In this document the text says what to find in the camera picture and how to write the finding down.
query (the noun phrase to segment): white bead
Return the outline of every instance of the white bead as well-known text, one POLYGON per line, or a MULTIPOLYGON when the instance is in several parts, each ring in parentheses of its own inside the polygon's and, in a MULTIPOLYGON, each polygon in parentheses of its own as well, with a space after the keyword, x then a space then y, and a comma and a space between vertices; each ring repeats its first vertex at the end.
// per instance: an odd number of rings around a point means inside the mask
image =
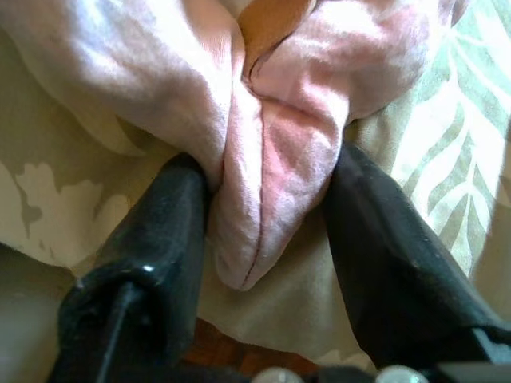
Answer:
POLYGON ((272 368, 257 374, 252 383, 303 383, 303 380, 288 369, 272 368))
POLYGON ((428 383, 428 380, 414 369, 404 365, 393 365, 382 370, 375 383, 428 383))

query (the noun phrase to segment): pink fabric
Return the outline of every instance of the pink fabric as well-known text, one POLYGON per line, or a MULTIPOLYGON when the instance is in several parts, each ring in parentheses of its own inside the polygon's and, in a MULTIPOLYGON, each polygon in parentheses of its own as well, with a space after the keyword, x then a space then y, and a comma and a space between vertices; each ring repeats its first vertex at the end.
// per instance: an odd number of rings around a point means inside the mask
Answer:
POLYGON ((343 127, 412 86, 468 1, 319 1, 248 79, 216 0, 0 0, 0 26, 61 103, 49 78, 195 156, 219 276, 246 290, 320 201, 343 127))

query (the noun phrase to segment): pink garment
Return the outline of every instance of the pink garment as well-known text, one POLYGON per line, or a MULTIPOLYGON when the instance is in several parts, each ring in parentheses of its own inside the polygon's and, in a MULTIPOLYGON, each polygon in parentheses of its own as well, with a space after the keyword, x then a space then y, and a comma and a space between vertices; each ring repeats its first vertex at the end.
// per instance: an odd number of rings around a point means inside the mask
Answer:
POLYGON ((217 0, 0 0, 0 26, 62 104, 47 79, 195 156, 219 276, 246 290, 321 200, 343 127, 414 84, 468 1, 318 1, 248 78, 217 0))

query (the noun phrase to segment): beige bedsheet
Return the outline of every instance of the beige bedsheet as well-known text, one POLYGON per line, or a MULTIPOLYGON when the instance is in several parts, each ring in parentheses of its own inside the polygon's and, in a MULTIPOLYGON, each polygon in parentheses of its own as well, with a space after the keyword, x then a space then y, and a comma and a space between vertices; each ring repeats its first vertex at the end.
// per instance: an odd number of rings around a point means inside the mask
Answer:
MULTIPOLYGON (((506 319, 510 9, 510 0, 474 1, 419 83, 347 129, 348 138, 404 187, 506 319)), ((175 151, 86 95, 74 114, 62 108, 27 72, 2 31, 0 80, 0 242, 83 274, 175 151)), ((248 292, 221 285, 208 259, 200 316, 243 342, 367 367, 336 283, 315 211, 277 266, 248 292)))

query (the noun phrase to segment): wooden floor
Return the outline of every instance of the wooden floor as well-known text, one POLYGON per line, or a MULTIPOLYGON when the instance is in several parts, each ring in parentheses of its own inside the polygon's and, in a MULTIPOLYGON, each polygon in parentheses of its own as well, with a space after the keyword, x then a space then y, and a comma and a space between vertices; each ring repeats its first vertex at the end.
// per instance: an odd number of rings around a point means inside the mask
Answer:
POLYGON ((184 360, 196 365, 229 367, 249 377, 269 367, 284 367, 298 375, 317 370, 316 365, 299 355, 237 342, 200 319, 195 341, 184 360))

